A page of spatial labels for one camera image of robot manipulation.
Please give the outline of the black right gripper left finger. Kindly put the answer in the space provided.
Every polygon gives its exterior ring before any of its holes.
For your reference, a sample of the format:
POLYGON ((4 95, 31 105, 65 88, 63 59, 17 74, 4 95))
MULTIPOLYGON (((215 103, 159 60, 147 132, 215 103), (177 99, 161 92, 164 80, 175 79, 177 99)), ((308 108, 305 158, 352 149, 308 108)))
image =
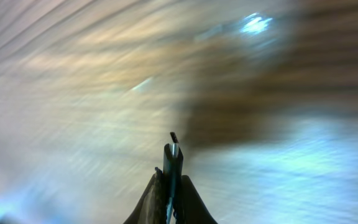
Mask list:
POLYGON ((142 196, 124 224, 166 224, 167 184, 163 172, 156 167, 142 196))

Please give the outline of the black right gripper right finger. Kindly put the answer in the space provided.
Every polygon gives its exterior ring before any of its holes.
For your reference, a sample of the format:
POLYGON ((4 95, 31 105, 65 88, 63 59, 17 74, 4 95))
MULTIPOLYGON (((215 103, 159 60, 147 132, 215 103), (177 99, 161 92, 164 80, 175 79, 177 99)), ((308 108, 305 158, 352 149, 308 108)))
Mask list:
POLYGON ((175 199, 176 224, 217 224, 187 175, 181 176, 175 199))

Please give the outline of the dark blue Samsung smartphone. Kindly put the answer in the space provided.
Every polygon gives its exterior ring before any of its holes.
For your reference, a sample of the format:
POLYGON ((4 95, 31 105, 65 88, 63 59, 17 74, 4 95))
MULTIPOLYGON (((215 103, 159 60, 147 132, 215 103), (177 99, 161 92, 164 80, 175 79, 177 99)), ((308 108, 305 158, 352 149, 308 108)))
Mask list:
POLYGON ((183 153, 176 134, 170 132, 170 137, 172 143, 166 144, 163 151, 163 174, 167 187, 166 224, 170 224, 172 217, 175 218, 175 223, 183 223, 184 219, 180 200, 183 153))

